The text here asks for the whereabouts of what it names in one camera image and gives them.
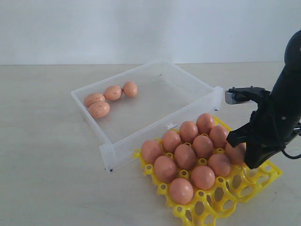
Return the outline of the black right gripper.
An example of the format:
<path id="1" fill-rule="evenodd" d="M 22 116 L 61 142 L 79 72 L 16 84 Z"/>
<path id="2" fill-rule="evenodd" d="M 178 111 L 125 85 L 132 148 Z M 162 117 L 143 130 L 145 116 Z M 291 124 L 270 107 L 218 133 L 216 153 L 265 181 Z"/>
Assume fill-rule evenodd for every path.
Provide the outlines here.
<path id="1" fill-rule="evenodd" d="M 301 100 L 269 101 L 258 108 L 249 124 L 230 131 L 226 140 L 236 147 L 246 144 L 245 164 L 260 167 L 273 155 L 285 152 L 286 146 L 301 135 Z"/>

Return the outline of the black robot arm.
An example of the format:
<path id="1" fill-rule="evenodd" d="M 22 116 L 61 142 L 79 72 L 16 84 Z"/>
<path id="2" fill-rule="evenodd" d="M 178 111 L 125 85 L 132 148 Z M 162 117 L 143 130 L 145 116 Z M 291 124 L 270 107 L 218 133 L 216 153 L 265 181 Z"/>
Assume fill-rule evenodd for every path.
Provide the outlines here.
<path id="1" fill-rule="evenodd" d="M 286 153 L 286 146 L 301 134 L 301 32 L 289 40 L 284 54 L 284 68 L 272 91 L 259 87 L 235 88 L 225 91 L 229 105 L 250 101 L 257 110 L 242 127 L 231 131 L 227 141 L 232 147 L 246 145 L 244 162 L 249 169 L 260 167 L 273 155 L 282 152 L 289 159 L 301 156 Z"/>

